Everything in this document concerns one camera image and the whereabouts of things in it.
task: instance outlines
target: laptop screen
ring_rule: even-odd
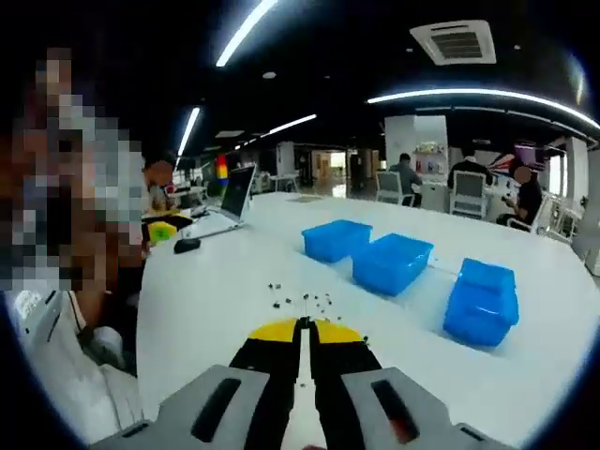
[[[254,166],[236,169],[229,173],[229,183],[225,189],[225,196],[221,205],[222,210],[238,218],[242,216],[253,175]]]

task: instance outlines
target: ceiling air conditioner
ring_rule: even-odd
[[[496,64],[494,41],[486,21],[458,21],[417,26],[411,30],[436,66]]]

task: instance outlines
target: blue plastic box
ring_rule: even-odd
[[[304,249],[313,260],[337,263],[367,246],[373,227],[349,220],[334,220],[304,230]]]
[[[352,256],[352,276],[364,288],[398,295],[427,267],[433,244],[387,234]]]
[[[465,259],[450,294],[443,329],[468,344],[496,347],[517,322],[515,273]]]

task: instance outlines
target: black ceiling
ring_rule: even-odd
[[[187,155],[213,145],[232,150],[251,133],[265,133],[313,113],[319,115],[316,120],[249,147],[268,147],[284,139],[384,147],[380,124],[386,115],[432,105],[523,111],[585,128],[563,113],[514,100],[365,103],[379,95],[432,87],[531,93],[595,116],[593,87],[599,65],[596,50],[586,46],[594,15],[586,13],[578,0],[555,4],[279,0],[228,65],[217,68],[223,48],[258,2],[171,1],[157,7],[105,2],[95,11],[77,4],[60,10],[46,4],[26,11],[23,19],[31,25],[30,35],[48,37],[45,44],[74,49],[74,65],[82,68],[83,85],[93,84],[96,102],[120,117],[132,139],[142,141],[145,153],[176,151],[194,106],[201,106],[202,113]],[[437,67],[409,33],[422,24],[470,19],[489,22],[496,65]],[[25,28],[17,33],[27,36]],[[583,68],[587,83],[577,105],[578,74]],[[264,80],[267,71],[277,77]],[[544,140],[563,132],[522,117],[497,116],[450,113],[451,143],[469,140],[472,133],[476,139],[504,142],[514,137],[547,143]],[[234,129],[246,134],[230,140],[215,138],[221,130]]]

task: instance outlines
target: led light strip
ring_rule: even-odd
[[[550,108],[554,108],[556,110],[560,110],[564,113],[570,114],[577,119],[585,122],[588,125],[596,129],[600,129],[600,125],[597,122],[592,120],[585,114],[582,114],[579,111],[576,111],[568,106],[564,106],[561,103],[557,103],[552,100],[548,100],[546,98],[530,96],[529,94],[521,94],[519,92],[511,92],[511,91],[501,91],[498,89],[478,89],[478,88],[452,88],[452,89],[428,89],[425,91],[411,91],[411,92],[402,92],[399,94],[392,94],[390,96],[383,97],[375,97],[367,100],[367,103],[381,103],[383,101],[390,100],[398,100],[403,98],[417,98],[417,97],[427,97],[427,96],[447,96],[447,95],[455,95],[455,94],[467,94],[467,95],[483,95],[483,96],[496,96],[496,97],[504,97],[504,98],[518,98],[519,100],[527,100],[533,103],[538,103],[541,105],[549,106]]]
[[[187,120],[186,131],[184,132],[184,137],[179,144],[179,150],[177,151],[177,161],[175,162],[175,169],[179,165],[179,159],[184,153],[186,149],[186,144],[188,143],[189,135],[191,134],[191,130],[194,128],[194,124],[196,123],[196,119],[198,118],[198,114],[200,114],[200,108],[194,108],[191,110],[189,115],[189,119]]]
[[[267,13],[269,9],[273,7],[278,0],[262,0],[261,3],[254,8],[254,10],[247,16],[247,19],[242,23],[240,29],[233,35],[232,40],[229,41],[227,47],[223,51],[223,54],[217,61],[217,67],[223,68],[229,61],[229,58],[232,57],[233,52],[237,49],[237,47],[242,43],[244,38],[248,35],[248,33],[254,28],[259,20],[263,17],[264,14]]]
[[[290,122],[289,124],[282,125],[281,127],[273,128],[271,131],[268,132],[268,134],[262,135],[261,137],[270,136],[271,134],[279,133],[280,131],[282,131],[286,128],[290,128],[290,127],[293,127],[294,125],[299,125],[299,124],[308,122],[309,120],[316,119],[316,118],[317,118],[317,114],[308,115],[301,119],[294,120],[293,122]]]

